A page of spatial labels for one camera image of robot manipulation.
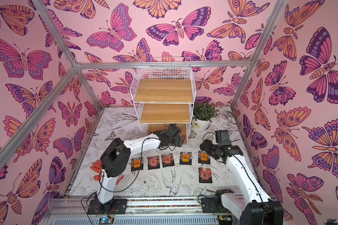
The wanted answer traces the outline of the orange-label tea bag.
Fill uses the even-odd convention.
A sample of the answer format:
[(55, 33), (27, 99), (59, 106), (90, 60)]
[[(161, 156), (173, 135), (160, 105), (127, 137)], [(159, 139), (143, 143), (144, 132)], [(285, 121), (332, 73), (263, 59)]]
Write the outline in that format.
[(180, 152), (179, 164), (180, 165), (191, 165), (192, 164), (192, 153), (191, 152)]
[(210, 164), (211, 157), (203, 151), (198, 152), (198, 163), (199, 164)]
[(143, 170), (143, 167), (144, 167), (144, 160), (142, 157), (131, 159), (131, 171), (132, 172)]

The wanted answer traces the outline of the red tea bag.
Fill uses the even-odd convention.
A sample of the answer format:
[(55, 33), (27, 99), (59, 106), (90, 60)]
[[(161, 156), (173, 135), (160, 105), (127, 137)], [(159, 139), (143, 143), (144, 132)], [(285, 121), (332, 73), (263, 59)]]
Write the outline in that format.
[(172, 153), (161, 155), (162, 167), (174, 166), (174, 157)]
[(213, 183), (212, 173), (208, 168), (198, 168), (199, 183)]
[(147, 166), (148, 166), (148, 170), (159, 169), (160, 168), (160, 157), (159, 156), (147, 157)]

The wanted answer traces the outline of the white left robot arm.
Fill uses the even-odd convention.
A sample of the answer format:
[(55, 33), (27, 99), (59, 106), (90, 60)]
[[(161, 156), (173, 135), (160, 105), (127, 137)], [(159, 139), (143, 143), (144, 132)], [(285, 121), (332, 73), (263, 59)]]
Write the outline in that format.
[(145, 151), (164, 149), (170, 146), (181, 147), (183, 143), (183, 136), (170, 136), (164, 131), (158, 131), (134, 140), (123, 141), (120, 138), (114, 139), (100, 157), (100, 189), (97, 192), (99, 203), (106, 204), (113, 199), (116, 192), (114, 189), (117, 177), (125, 171), (132, 156), (139, 154), (142, 157), (142, 153)]

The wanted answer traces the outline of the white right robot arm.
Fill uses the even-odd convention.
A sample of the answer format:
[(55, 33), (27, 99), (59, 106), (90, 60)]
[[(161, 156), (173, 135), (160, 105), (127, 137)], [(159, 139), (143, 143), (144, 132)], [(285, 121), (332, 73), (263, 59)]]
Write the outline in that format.
[(229, 131), (217, 130), (215, 140), (203, 138), (200, 150), (219, 160), (233, 174), (242, 197), (230, 189), (216, 191), (217, 207), (224, 207), (232, 216), (233, 225), (282, 225), (284, 209), (264, 191), (250, 170), (241, 148), (233, 145)]

